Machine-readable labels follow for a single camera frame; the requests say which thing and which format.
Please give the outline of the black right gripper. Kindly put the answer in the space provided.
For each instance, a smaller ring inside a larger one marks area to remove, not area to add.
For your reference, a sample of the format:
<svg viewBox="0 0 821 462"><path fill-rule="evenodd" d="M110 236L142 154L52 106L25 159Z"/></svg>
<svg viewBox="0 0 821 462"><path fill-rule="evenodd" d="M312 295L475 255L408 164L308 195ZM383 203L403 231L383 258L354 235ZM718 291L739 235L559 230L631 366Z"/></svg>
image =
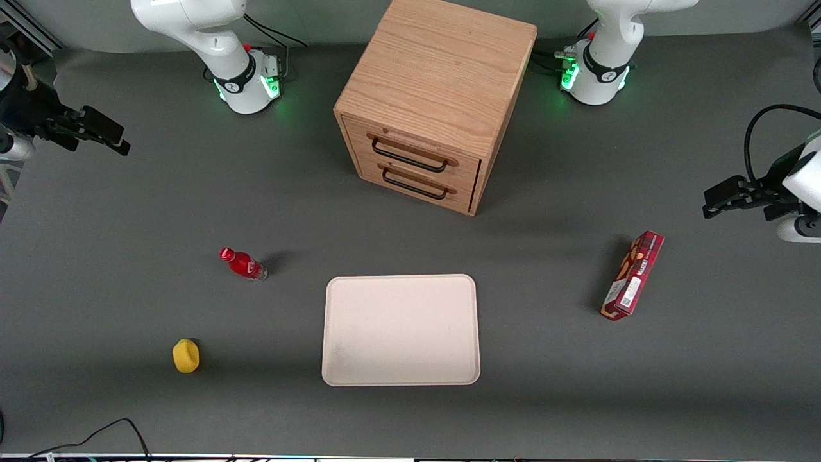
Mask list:
<svg viewBox="0 0 821 462"><path fill-rule="evenodd" d="M131 144L123 140L125 129L112 118L91 106L82 106L76 122L78 132L71 131L65 121L74 110L65 106L54 88L38 83L35 90L26 90L25 76L12 76L2 88L2 124L12 131L41 139L67 139L66 150L76 151L80 141L103 144L118 155L127 156Z"/></svg>

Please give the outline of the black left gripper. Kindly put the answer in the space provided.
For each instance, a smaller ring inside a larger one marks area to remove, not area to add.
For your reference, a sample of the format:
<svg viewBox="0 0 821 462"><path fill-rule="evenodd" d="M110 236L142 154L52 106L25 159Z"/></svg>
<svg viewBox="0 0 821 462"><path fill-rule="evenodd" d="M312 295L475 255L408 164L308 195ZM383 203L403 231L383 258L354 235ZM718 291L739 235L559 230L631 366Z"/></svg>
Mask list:
<svg viewBox="0 0 821 462"><path fill-rule="evenodd" d="M719 184L704 191L702 214L704 219L713 219L721 213L732 210L748 210L763 207L766 221L774 221L789 214L801 212L800 200L783 186L786 176L797 166L803 152L803 144L777 158L769 167L767 175L757 176L752 169L750 146L744 145L745 170L754 188L754 201L750 196L747 179L744 176L730 176Z"/></svg>

